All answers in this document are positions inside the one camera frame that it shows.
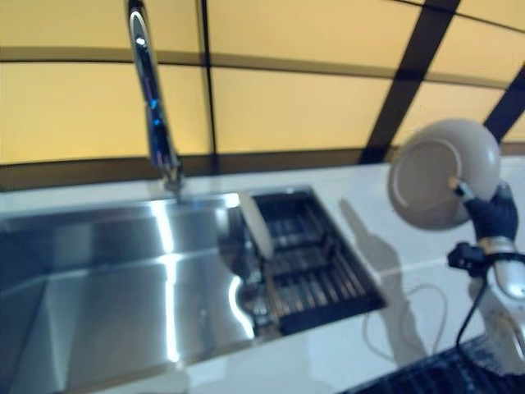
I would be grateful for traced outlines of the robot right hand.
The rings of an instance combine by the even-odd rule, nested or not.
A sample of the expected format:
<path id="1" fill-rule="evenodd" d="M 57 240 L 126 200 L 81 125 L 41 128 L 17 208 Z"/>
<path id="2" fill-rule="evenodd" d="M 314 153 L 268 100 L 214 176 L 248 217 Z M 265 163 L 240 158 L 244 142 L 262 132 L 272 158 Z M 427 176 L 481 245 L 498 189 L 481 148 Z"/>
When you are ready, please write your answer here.
<path id="1" fill-rule="evenodd" d="M 495 237 L 515 241 L 519 224 L 518 209 L 506 181 L 500 181 L 490 200 L 475 195 L 469 185 L 459 178 L 451 178 L 450 188 L 463 201 L 478 241 Z"/>

